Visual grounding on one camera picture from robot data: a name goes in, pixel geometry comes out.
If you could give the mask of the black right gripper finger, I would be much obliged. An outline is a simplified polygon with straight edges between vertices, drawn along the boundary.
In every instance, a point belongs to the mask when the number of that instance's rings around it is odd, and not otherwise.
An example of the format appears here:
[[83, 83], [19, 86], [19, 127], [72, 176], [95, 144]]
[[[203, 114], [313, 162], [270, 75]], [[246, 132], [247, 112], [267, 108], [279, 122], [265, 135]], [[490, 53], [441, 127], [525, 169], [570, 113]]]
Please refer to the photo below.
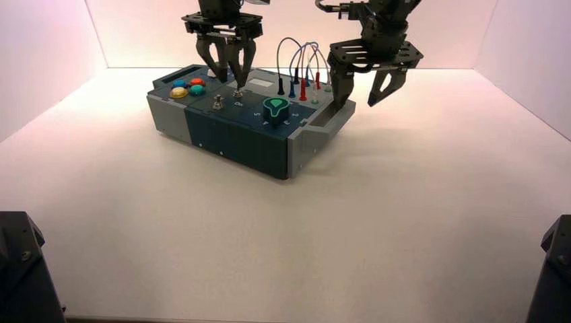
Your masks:
[[[389, 97], [391, 94], [399, 90], [406, 81], [407, 69], [392, 69], [392, 70], [379, 70], [376, 72], [372, 88], [368, 96], [368, 105], [373, 107], [377, 103], [381, 102], [385, 98]], [[391, 76], [389, 84], [382, 89], [382, 85], [387, 78]]]
[[342, 69], [331, 69], [331, 83], [333, 88], [333, 106], [341, 109], [347, 102], [354, 89], [354, 72]]

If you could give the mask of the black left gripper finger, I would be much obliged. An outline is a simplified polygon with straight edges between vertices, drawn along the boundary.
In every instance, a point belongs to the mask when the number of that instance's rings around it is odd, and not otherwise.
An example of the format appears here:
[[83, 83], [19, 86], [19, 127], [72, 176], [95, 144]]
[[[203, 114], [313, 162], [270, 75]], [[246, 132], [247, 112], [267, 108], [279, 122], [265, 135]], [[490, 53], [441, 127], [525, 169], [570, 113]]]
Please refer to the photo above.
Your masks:
[[[210, 47], [214, 45], [217, 53], [217, 60], [210, 51]], [[196, 49], [199, 56], [204, 60], [211, 71], [214, 72], [216, 78], [222, 82], [228, 79], [228, 60], [226, 57], [226, 40], [217, 36], [198, 36]]]
[[234, 74], [237, 89], [245, 86], [256, 53], [256, 43], [252, 39], [229, 38], [226, 45], [228, 65]]

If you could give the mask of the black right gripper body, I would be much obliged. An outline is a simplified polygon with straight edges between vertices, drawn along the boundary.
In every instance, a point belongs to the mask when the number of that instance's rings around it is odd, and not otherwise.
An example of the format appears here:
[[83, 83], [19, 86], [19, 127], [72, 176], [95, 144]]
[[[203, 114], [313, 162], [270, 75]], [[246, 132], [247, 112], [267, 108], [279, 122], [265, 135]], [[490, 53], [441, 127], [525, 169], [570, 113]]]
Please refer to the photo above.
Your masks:
[[406, 40], [407, 20], [389, 21], [382, 17], [360, 19], [359, 38], [332, 43], [330, 67], [344, 66], [356, 73], [391, 69], [414, 69], [424, 55]]

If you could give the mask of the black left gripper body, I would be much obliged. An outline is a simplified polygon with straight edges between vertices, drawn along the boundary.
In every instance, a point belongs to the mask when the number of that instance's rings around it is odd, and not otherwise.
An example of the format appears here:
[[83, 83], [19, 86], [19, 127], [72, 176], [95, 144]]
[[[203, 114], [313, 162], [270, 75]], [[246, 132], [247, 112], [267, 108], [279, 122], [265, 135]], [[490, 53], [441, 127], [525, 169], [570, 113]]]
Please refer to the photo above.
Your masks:
[[201, 36], [255, 39], [263, 35], [260, 15], [241, 12], [246, 1], [198, 1], [199, 11], [182, 16], [186, 31]]

